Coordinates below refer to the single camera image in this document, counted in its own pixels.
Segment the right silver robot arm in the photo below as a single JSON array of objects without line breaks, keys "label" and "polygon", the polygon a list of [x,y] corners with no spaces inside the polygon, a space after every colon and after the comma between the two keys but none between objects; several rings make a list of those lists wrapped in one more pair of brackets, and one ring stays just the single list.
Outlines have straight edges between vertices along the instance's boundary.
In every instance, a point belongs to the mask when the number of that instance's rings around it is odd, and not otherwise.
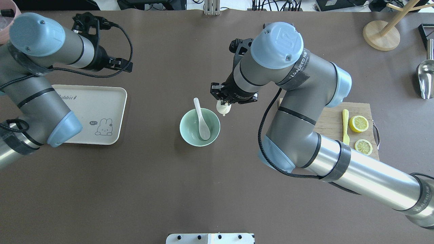
[{"label": "right silver robot arm", "polygon": [[255,38],[234,39],[229,51],[231,74],[210,88],[219,113],[234,103],[256,102],[270,82],[285,91],[274,96],[259,125],[259,157],[266,165],[366,196],[433,230],[433,178],[357,151],[338,137],[337,118],[325,121],[324,111],[340,105],[351,90],[348,72],[310,52],[296,28],[284,22],[265,23]]}]

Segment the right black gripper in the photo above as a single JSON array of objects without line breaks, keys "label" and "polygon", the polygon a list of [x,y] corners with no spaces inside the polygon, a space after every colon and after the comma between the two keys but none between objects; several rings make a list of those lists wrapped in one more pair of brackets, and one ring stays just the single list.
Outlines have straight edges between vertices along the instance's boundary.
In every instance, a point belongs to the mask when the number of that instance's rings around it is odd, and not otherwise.
[{"label": "right black gripper", "polygon": [[258,99],[258,84],[245,77],[243,71],[235,69],[222,84],[212,82],[210,93],[222,104],[228,102],[246,104]]}]

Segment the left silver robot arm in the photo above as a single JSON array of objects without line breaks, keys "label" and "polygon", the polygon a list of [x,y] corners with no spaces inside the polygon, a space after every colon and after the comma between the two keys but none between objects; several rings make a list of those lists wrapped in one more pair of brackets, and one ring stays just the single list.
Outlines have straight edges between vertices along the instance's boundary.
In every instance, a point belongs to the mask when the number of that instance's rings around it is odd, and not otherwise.
[{"label": "left silver robot arm", "polygon": [[122,29],[120,25],[89,12],[73,20],[69,30],[48,17],[23,13],[9,29],[9,40],[1,46],[1,95],[7,95],[22,116],[1,122],[1,168],[42,145],[58,147],[83,129],[47,74],[58,70],[91,76],[83,71],[108,68],[115,73],[102,78],[110,78],[132,71],[132,54],[127,60],[111,57],[99,44],[100,30]]}]

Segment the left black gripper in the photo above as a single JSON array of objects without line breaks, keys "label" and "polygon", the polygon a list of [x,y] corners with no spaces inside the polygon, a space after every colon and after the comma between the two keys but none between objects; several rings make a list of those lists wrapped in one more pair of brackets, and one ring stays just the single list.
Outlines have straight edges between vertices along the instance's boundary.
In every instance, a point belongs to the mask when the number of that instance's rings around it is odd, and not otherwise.
[{"label": "left black gripper", "polygon": [[111,70],[123,69],[124,71],[131,73],[132,65],[132,62],[128,64],[128,60],[126,59],[109,56],[102,46],[98,46],[92,60],[92,71],[98,72],[103,68],[108,68]]}]

